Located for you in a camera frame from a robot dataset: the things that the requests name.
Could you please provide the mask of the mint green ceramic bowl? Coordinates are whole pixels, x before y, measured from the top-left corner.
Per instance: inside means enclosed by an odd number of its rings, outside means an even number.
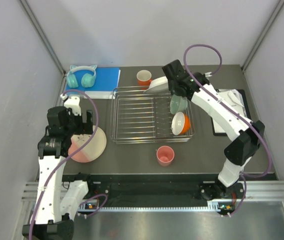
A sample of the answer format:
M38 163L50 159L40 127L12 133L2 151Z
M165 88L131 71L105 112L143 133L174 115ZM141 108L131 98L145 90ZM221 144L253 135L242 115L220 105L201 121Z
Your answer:
M183 112L188 107L188 101L186 97L173 95L170 101L170 112L175 115L178 112Z

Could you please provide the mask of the orange bowl white inside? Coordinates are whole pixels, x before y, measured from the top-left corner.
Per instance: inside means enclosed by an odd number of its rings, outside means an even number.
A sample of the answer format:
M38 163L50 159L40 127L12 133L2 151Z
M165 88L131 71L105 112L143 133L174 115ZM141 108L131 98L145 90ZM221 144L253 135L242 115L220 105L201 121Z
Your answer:
M178 112L173 117L171 129L175 136L185 134L190 129L189 117L183 112Z

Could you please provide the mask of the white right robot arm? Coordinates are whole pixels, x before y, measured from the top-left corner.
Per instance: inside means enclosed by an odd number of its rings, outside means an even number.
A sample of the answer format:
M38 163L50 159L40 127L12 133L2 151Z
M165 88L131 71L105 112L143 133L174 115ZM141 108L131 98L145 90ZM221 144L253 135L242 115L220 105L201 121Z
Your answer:
M252 122L231 107L209 82L211 72L195 72L195 78L192 78L178 59L162 67L162 70L168 80L169 91L186 97L203 109L231 140L224 150L226 161L215 185L219 197L228 197L233 193L233 184L239 179L240 172L260 147L261 141L256 133L263 135L264 124L259 120Z

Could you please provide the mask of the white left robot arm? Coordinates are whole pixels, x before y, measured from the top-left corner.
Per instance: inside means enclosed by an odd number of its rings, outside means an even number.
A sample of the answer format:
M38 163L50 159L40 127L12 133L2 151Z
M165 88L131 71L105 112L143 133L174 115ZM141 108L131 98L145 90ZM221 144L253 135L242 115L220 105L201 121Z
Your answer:
M84 122L79 106L56 106L47 112L48 125L38 143L40 174L36 205L29 224L22 228L28 240L70 240L74 235L74 218L83 198L94 195L95 186L79 174L61 197L62 179L73 135L96 131Z

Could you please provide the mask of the white ceramic plate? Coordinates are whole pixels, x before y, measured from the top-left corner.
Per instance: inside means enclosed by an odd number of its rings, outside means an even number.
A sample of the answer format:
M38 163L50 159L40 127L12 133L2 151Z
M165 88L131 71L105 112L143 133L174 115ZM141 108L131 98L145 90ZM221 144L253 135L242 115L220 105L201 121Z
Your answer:
M168 79L166 76L154 79L149 88L144 91L144 94L160 94L169 91Z

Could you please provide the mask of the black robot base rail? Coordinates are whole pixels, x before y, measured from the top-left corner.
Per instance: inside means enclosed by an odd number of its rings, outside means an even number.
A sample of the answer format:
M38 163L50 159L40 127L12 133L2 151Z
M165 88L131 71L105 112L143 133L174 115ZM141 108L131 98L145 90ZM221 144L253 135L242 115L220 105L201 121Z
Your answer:
M89 192L85 199L96 196L106 207L197 207L207 201L225 199L234 202L244 194L236 182L224 187L216 174L65 174L64 183L84 180Z

